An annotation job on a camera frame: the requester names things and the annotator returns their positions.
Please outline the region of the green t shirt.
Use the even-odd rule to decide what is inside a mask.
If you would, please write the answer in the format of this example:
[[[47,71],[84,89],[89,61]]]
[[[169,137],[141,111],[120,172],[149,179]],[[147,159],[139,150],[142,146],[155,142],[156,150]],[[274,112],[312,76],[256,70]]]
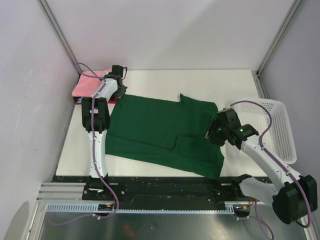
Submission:
[[[217,113],[214,102],[183,94],[178,102],[126,94],[112,111],[105,152],[218,179],[224,156],[204,138]]]

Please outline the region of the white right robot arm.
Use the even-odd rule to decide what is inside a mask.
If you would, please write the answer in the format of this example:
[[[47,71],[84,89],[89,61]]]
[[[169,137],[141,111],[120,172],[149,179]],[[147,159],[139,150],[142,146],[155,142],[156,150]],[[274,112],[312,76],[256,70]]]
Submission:
[[[241,124],[234,109],[219,111],[204,137],[220,147],[225,142],[237,147],[271,180],[271,183],[264,183],[249,174],[235,178],[230,188],[230,194],[235,200],[253,197],[271,207],[287,225],[304,216],[308,219],[306,227],[311,225],[311,214],[318,209],[316,180],[311,175],[301,175],[271,152],[253,126]]]

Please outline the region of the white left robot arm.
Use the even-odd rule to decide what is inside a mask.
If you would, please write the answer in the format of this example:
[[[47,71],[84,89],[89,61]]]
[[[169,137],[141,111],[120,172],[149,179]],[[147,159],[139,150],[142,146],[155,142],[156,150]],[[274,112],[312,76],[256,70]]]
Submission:
[[[83,97],[81,102],[82,126],[87,131],[90,142],[90,171],[86,181],[88,191],[100,200],[110,196],[111,188],[107,184],[108,168],[105,161],[106,136],[111,124],[108,101],[121,98],[127,90],[123,84],[128,68],[113,65],[110,72],[92,78],[99,80],[97,90],[89,97]]]

